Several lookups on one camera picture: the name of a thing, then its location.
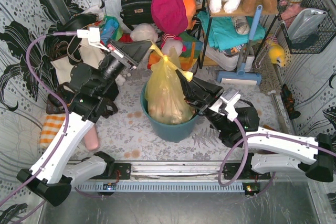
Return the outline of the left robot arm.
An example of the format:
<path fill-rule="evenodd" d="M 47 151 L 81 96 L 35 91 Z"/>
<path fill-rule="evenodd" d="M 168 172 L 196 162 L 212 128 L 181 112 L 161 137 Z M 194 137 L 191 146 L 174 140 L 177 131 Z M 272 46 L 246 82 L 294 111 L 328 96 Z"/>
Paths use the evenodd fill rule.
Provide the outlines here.
<path fill-rule="evenodd" d="M 52 143 L 30 168 L 21 169 L 17 179 L 53 206 L 59 206 L 71 190 L 88 179 L 116 176 L 115 160 L 99 151 L 73 167 L 67 165 L 79 142 L 102 116 L 112 95 L 111 87 L 124 68 L 136 68 L 153 45 L 150 40 L 122 43 L 110 41 L 98 68 L 76 64 L 70 72 L 69 88 L 74 98 Z"/>

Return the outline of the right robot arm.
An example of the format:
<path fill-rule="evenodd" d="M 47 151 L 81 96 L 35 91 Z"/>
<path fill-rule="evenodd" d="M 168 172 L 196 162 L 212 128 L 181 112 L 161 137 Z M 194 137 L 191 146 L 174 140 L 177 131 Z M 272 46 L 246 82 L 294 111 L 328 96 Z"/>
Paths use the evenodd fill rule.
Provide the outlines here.
<path fill-rule="evenodd" d="M 232 151 L 243 148 L 244 154 L 233 183 L 242 173 L 253 175 L 299 171 L 318 182 L 334 180 L 332 141 L 327 134 L 303 137 L 259 126 L 254 106 L 235 108 L 240 93 L 232 88 L 205 82 L 191 72 L 177 70 L 184 100 L 206 117 L 219 132 L 218 138 Z"/>

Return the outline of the teal trash bin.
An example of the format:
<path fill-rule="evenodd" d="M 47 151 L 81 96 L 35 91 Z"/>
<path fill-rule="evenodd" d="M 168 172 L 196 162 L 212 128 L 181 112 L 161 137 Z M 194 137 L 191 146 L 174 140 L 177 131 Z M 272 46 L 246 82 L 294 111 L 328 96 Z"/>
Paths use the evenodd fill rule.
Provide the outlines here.
<path fill-rule="evenodd" d="M 178 124 L 178 125 L 167 125 L 160 123 L 150 117 L 148 113 L 148 102 L 145 98 L 145 90 L 146 84 L 143 86 L 141 94 L 140 94 L 140 105 L 145 114 L 145 116 L 149 119 L 150 125 L 156 136 L 165 140 L 167 142 L 179 143 L 180 141 L 189 137 L 196 125 L 196 122 L 200 118 L 198 115 L 194 115 L 188 122 Z"/>

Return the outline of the yellow trash bag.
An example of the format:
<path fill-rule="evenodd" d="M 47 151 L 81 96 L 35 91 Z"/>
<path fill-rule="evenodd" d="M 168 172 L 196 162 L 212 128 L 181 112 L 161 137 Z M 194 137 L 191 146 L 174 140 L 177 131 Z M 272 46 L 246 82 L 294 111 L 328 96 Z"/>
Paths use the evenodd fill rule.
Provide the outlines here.
<path fill-rule="evenodd" d="M 195 114 L 195 109 L 185 101 L 178 74 L 189 82 L 193 73 L 181 69 L 175 49 L 165 55 L 156 44 L 150 49 L 159 56 L 159 61 L 151 66 L 152 74 L 145 88 L 148 113 L 154 120 L 167 124 L 186 123 Z"/>

